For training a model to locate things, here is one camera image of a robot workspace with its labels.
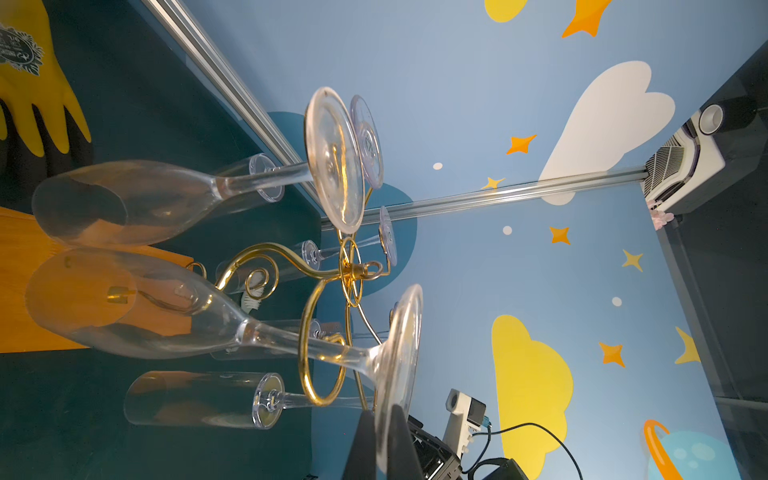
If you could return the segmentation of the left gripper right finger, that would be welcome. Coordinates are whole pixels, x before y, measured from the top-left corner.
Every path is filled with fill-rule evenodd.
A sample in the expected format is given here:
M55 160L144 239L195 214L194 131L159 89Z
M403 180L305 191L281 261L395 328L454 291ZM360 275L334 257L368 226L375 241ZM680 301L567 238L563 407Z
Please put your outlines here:
M402 407L395 404L391 410L387 434L388 480L423 480L423 471L413 444L406 415Z

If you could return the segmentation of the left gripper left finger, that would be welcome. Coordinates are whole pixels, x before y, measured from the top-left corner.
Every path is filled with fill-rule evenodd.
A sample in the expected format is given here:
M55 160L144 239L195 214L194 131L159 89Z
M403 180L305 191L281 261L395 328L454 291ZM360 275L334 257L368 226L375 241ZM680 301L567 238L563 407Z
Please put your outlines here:
M342 479L375 480L376 478L377 467L374 414L370 410L364 410L359 418Z

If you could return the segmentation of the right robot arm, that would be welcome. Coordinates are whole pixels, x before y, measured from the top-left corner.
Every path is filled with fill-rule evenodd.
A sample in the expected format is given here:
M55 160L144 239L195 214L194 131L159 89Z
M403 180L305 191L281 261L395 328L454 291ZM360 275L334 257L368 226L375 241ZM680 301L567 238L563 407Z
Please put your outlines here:
M486 458L463 473L458 456L442 440L427 433L419 420L409 416L408 426L425 479L474 479L485 467L491 468L485 479L527 479L515 460L501 457Z

